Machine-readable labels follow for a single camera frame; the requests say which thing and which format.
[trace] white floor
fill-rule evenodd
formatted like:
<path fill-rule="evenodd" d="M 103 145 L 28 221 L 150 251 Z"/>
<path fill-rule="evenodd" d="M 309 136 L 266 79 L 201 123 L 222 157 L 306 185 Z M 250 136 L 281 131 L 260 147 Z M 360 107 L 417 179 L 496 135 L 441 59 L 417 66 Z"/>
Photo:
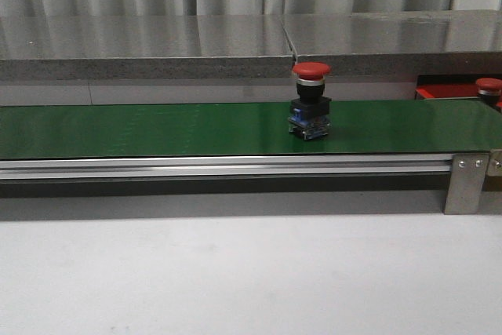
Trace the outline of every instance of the white floor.
<path fill-rule="evenodd" d="M 267 206 L 344 214 L 162 218 Z M 426 191 L 0 199 L 96 207 L 0 222 L 1 335 L 502 333 L 501 214 L 444 216 Z"/>

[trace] green conveyor belt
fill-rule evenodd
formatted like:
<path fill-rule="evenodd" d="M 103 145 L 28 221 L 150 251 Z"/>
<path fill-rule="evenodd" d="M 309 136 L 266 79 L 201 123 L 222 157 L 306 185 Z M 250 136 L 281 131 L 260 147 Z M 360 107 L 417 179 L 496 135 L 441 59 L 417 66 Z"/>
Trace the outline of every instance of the green conveyor belt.
<path fill-rule="evenodd" d="M 308 142 L 288 115 L 288 103 L 1 107 L 0 159 L 502 148 L 502 115 L 478 101 L 332 102 L 331 134 Z"/>

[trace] red button cap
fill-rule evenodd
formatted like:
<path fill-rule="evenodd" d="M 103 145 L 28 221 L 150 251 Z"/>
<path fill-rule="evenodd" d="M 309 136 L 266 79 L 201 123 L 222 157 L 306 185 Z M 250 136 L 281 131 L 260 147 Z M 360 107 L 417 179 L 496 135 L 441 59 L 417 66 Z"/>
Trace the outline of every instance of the red button cap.
<path fill-rule="evenodd" d="M 322 80 L 331 71 L 331 67 L 320 62 L 303 62 L 293 66 L 293 72 L 303 80 Z"/>
<path fill-rule="evenodd" d="M 476 85 L 481 90 L 502 90 L 502 80 L 498 78 L 479 78 Z"/>

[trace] gray countertop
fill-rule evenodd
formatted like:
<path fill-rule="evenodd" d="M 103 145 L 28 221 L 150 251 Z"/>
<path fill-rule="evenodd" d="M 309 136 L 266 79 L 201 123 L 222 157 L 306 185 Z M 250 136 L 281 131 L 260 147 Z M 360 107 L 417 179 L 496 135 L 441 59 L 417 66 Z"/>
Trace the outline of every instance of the gray countertop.
<path fill-rule="evenodd" d="M 502 71 L 497 11 L 0 18 L 0 80 L 288 77 Z"/>

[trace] metal bracket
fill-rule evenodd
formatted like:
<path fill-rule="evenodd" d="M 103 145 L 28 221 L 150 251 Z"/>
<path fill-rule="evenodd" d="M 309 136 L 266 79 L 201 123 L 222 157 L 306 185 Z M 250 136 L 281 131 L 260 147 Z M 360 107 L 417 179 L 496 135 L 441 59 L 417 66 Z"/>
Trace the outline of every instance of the metal bracket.
<path fill-rule="evenodd" d="M 488 161 L 489 155 L 486 153 L 455 155 L 453 157 L 445 215 L 478 212 Z"/>
<path fill-rule="evenodd" d="M 492 151 L 486 175 L 491 177 L 502 177 L 502 149 Z"/>

